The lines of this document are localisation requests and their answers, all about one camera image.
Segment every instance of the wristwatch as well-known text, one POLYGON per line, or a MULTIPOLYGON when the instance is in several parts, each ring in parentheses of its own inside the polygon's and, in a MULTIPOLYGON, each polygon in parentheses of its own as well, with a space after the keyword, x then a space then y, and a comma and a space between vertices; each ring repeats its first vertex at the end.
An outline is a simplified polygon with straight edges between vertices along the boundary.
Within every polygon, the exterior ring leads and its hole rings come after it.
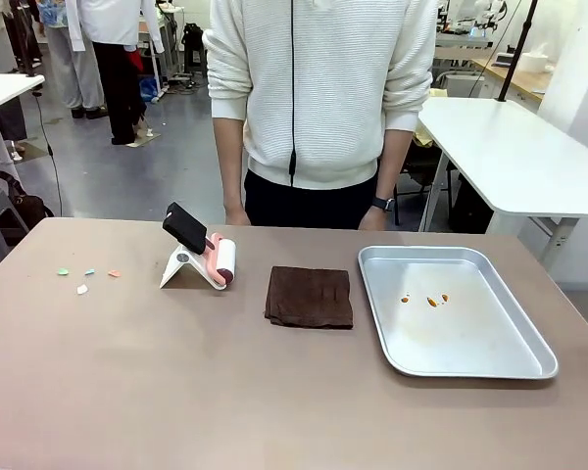
POLYGON ((396 204, 396 201, 394 199, 381 199, 381 198, 377 198, 375 197, 372 200, 372 205, 376 208, 380 208, 386 212, 392 212, 394 210, 394 205, 396 204))

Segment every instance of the hand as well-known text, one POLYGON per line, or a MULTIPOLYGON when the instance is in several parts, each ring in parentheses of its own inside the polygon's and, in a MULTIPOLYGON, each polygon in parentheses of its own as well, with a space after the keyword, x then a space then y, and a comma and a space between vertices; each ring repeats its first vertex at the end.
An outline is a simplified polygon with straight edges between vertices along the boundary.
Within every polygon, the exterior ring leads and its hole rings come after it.
POLYGON ((360 230, 381 232, 385 230, 385 211, 380 208, 370 208, 360 222, 360 230))
POLYGON ((251 221, 246 215, 243 207, 226 211, 226 225, 251 225, 251 221))

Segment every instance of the black shoes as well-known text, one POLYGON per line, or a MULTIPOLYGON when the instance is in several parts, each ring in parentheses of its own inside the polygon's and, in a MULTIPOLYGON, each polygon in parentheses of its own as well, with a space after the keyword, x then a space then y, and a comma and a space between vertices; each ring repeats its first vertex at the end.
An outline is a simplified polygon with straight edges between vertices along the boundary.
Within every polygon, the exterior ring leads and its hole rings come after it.
POLYGON ((98 118, 104 118, 109 115, 107 108, 105 108, 104 106, 94 108, 93 110, 86 110, 83 107, 72 108, 71 111, 72 111, 72 117, 74 119, 81 119, 83 117, 86 117, 88 119, 98 119, 98 118))
POLYGON ((111 143, 112 145, 126 145, 126 144, 132 144, 133 142, 135 142, 135 136, 133 135, 132 138, 130 136, 126 136, 126 137, 112 137, 111 138, 111 143))
POLYGON ((85 108, 84 107, 78 107, 78 108, 72 108, 72 117, 74 119, 81 119, 84 118, 85 116, 85 108))

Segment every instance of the backpack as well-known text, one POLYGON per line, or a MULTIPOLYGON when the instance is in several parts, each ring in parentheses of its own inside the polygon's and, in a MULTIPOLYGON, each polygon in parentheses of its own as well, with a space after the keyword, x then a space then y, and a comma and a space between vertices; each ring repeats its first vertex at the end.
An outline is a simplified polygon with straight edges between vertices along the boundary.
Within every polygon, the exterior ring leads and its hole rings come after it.
MULTIPOLYGON (((27 194, 20 181, 11 174, 0 170, 0 179, 6 181, 9 185, 9 200, 13 204, 13 207, 16 208, 16 211, 26 224, 26 227, 28 227, 28 230, 31 230, 43 218, 55 216, 44 205, 40 197, 27 194)), ((14 232, 14 229, 18 227, 19 225, 12 216, 7 217, 5 215, 4 217, 0 217, 0 230, 9 246, 17 245, 24 237, 24 234, 20 230, 14 232)))

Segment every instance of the white knit hoodie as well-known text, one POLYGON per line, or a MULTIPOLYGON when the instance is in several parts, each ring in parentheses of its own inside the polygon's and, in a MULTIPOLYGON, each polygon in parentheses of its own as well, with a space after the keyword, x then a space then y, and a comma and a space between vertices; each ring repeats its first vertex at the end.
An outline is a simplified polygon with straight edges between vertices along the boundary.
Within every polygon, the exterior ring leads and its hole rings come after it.
POLYGON ((343 188, 376 172, 385 129, 414 130, 428 96, 437 0, 212 0, 214 118, 246 119, 249 168, 277 184, 343 188))

